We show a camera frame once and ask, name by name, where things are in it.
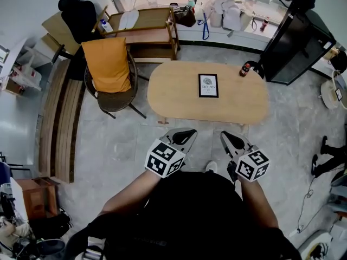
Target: brown bottle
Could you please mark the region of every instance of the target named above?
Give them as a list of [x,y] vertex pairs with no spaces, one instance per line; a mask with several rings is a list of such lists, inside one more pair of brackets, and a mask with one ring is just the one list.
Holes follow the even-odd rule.
[[260,31],[261,32],[264,32],[264,30],[265,30],[265,27],[267,26],[269,24],[269,17],[266,17],[265,19],[264,19],[264,21],[262,22],[262,25],[261,25],[261,27],[260,27]]
[[240,76],[245,77],[247,73],[249,72],[249,69],[250,69],[249,63],[244,64],[240,70]]

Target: framed sign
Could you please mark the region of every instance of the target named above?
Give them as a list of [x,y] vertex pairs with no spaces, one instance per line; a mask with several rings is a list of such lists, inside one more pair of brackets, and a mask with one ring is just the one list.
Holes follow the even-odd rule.
[[217,74],[199,73],[199,97],[218,98]]
[[335,93],[336,93],[338,101],[341,101],[341,99],[342,99],[341,90],[338,88],[338,89],[335,90]]

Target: orange cushion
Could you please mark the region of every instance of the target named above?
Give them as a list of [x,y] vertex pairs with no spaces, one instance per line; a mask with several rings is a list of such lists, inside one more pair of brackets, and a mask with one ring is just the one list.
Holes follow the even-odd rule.
[[89,71],[99,92],[125,92],[131,88],[124,37],[82,42]]

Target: person's arm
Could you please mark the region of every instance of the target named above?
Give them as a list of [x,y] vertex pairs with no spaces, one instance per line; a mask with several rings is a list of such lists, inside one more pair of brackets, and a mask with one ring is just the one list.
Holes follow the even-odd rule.
[[6,237],[12,235],[13,233],[15,233],[16,227],[13,224],[9,223],[7,220],[4,220],[4,224],[5,224],[5,226],[4,226],[3,230],[2,230],[2,233]]
[[137,214],[145,206],[150,193],[158,185],[161,177],[146,170],[127,187],[110,198],[100,215],[106,213]]
[[248,182],[239,176],[242,198],[254,220],[263,228],[278,228],[278,221],[258,181]]

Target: black shirt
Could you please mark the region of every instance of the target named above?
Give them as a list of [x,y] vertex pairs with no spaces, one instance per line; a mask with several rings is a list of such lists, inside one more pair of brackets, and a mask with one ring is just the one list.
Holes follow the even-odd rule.
[[75,234],[65,259],[85,251],[88,236],[106,239],[108,260],[209,254],[229,259],[301,259],[281,230],[254,223],[234,189],[231,181],[215,173],[178,171],[159,182],[137,215],[105,214]]

